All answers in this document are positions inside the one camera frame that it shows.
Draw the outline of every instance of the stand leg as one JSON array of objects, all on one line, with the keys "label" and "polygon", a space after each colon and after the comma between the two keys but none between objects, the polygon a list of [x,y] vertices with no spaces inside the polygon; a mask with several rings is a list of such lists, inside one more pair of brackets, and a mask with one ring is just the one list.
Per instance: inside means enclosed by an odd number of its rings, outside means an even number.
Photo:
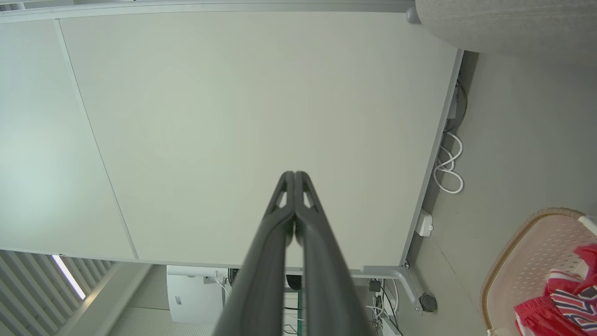
[{"label": "stand leg", "polygon": [[411,304],[413,304],[413,309],[416,310],[418,314],[423,314],[423,307],[418,300],[417,291],[415,291],[413,282],[411,281],[410,276],[408,276],[407,269],[404,266],[363,266],[361,268],[361,273],[372,274],[371,277],[398,279],[404,287],[408,299],[411,301]]}]

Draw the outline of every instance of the slatted ceiling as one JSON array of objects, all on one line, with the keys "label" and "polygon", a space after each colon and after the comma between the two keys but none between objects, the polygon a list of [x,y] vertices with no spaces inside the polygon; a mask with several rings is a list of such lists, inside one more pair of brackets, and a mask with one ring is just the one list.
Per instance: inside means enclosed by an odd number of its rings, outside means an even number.
[{"label": "slatted ceiling", "polygon": [[[87,294],[114,265],[61,259]],[[53,336],[81,303],[52,256],[0,251],[0,336]]]},{"label": "slatted ceiling", "polygon": [[69,307],[71,309],[76,309],[79,307],[80,298],[75,293],[75,290],[69,286],[68,280],[62,274],[62,271],[58,269],[58,266],[54,263],[54,260],[49,255],[36,255],[36,258],[39,260],[42,268],[44,269],[48,277],[50,278],[50,282],[54,285],[54,287],[60,293],[60,296],[66,300]]}]

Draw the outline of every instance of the floor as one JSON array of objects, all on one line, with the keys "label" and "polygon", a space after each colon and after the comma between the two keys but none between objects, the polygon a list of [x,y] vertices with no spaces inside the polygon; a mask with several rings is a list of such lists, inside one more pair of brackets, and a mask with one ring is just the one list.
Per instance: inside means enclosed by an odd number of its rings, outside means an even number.
[{"label": "floor", "polygon": [[439,309],[418,316],[399,289],[405,336],[486,335],[481,286],[524,220],[545,207],[597,214],[597,69],[467,54],[463,73],[469,104],[455,171],[465,187],[451,195],[430,183],[423,208],[435,229],[409,253],[416,287]]}]

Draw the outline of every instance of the clothes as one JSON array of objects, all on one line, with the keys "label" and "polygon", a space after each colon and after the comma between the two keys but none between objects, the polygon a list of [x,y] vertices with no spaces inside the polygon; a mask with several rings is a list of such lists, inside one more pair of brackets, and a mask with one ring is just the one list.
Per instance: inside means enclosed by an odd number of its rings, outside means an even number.
[{"label": "clothes", "polygon": [[589,267],[587,278],[551,270],[544,296],[514,307],[522,336],[597,336],[597,245],[574,253]]}]

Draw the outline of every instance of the gray plastic corner cap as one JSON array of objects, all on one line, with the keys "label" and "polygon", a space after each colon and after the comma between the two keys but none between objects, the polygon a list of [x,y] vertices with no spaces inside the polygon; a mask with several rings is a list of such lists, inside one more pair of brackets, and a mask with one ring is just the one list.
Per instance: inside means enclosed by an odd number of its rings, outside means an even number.
[{"label": "gray plastic corner cap", "polygon": [[411,7],[408,9],[407,22],[411,23],[412,25],[420,25],[421,24],[421,19],[418,17],[416,7]]}]

